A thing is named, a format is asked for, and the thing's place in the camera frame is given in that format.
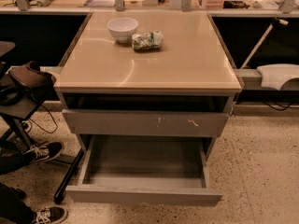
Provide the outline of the green white snack bag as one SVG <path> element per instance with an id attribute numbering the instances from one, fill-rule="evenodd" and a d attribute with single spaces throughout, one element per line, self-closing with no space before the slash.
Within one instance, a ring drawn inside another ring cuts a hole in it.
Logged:
<path id="1" fill-rule="evenodd" d="M 134 50 L 159 49 L 163 42 L 164 35 L 161 31 L 132 35 L 132 48 Z"/>

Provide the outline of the grey top drawer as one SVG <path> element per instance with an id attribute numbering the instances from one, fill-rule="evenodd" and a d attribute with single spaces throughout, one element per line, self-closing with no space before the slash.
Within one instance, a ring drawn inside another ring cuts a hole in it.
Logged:
<path id="1" fill-rule="evenodd" d="M 158 112 L 64 109 L 72 133 L 178 137 L 219 137 L 228 115 L 211 112 Z"/>

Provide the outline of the black headphones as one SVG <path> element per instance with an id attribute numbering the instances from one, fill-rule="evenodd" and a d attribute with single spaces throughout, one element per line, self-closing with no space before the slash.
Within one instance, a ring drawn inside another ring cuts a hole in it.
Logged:
<path id="1" fill-rule="evenodd" d="M 0 105 L 15 105 L 22 98 L 22 94 L 16 87 L 5 87 L 0 90 Z"/>

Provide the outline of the white pole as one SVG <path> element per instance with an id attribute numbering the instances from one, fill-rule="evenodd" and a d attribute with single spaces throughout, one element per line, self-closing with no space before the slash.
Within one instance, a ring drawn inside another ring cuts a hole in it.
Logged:
<path id="1" fill-rule="evenodd" d="M 287 26 L 288 23 L 289 22 L 286 21 L 286 20 L 279 19 L 279 18 L 274 18 L 271 21 L 271 23 L 269 24 L 268 28 L 263 33 L 263 35 L 261 36 L 261 38 L 259 39 L 259 41 L 254 46 L 253 50 L 250 52 L 249 56 L 246 58 L 246 60 L 241 65 L 240 69 L 246 68 L 246 66 L 248 65 L 250 59 L 253 57 L 253 55 L 256 53 L 256 51 L 258 50 L 258 48 L 262 45 L 262 43 L 265 41 L 265 39 L 269 36 L 270 32 L 273 30 L 275 24 L 281 24 L 283 26 Z"/>

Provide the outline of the grey drawer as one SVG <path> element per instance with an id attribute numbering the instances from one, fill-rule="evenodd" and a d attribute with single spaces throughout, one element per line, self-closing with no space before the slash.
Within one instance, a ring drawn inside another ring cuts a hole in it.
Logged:
<path id="1" fill-rule="evenodd" d="M 158 112 L 64 109 L 72 133 L 178 137 L 219 137 L 228 115 L 211 112 Z"/>
<path id="2" fill-rule="evenodd" d="M 198 138 L 95 135 L 78 183 L 66 188 L 81 203 L 215 206 Z"/>

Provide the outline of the black sneaker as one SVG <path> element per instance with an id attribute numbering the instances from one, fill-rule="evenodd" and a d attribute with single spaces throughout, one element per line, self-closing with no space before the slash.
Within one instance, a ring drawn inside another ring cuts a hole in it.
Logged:
<path id="1" fill-rule="evenodd" d="M 42 146 L 32 145 L 31 148 L 23 153 L 24 158 L 29 159 L 29 163 L 38 163 L 42 161 L 51 161 L 59 157 L 64 150 L 64 144 L 61 142 L 51 142 Z"/>
<path id="2" fill-rule="evenodd" d="M 67 218 L 67 214 L 67 210 L 59 206 L 44 208 L 35 213 L 31 224 L 60 224 Z"/>

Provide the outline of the black sneaker upper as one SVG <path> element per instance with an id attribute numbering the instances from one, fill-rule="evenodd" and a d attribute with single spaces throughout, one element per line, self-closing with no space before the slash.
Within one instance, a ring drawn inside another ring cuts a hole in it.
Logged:
<path id="1" fill-rule="evenodd" d="M 24 158 L 29 159 L 29 163 L 38 163 L 42 161 L 51 161 L 59 157 L 64 150 L 64 144 L 61 142 L 51 142 L 42 146 L 32 145 L 31 148 L 23 153 Z"/>

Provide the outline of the black sneaker lower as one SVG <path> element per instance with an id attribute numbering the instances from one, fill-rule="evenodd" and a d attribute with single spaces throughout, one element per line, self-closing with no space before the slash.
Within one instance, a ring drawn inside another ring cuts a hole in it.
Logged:
<path id="1" fill-rule="evenodd" d="M 67 218 L 67 214 L 67 210 L 59 206 L 44 208 L 35 213 L 31 224 L 60 224 Z"/>

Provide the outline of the white ceramic bowl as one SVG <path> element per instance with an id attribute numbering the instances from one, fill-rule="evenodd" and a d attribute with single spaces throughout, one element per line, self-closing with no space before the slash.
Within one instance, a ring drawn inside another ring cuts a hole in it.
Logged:
<path id="1" fill-rule="evenodd" d="M 107 23 L 107 29 L 119 43 L 130 43 L 136 33 L 138 21 L 132 18 L 117 18 Z"/>

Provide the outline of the grey drawer cabinet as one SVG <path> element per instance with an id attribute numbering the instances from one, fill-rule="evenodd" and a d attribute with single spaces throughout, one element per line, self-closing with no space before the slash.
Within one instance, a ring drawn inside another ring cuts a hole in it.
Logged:
<path id="1" fill-rule="evenodd" d="M 242 85 L 205 12 L 128 11 L 140 32 L 161 31 L 160 49 L 136 51 L 113 40 L 117 13 L 91 15 L 55 89 L 64 109 L 211 112 L 228 115 Z M 197 137 L 205 152 L 218 137 Z"/>

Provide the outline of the black VR headset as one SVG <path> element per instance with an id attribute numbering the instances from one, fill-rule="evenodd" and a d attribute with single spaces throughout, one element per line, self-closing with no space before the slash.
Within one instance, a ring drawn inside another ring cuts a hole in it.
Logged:
<path id="1" fill-rule="evenodd" d="M 41 71 L 35 61 L 12 68 L 8 74 L 22 94 L 38 102 L 50 97 L 56 81 L 51 73 Z"/>

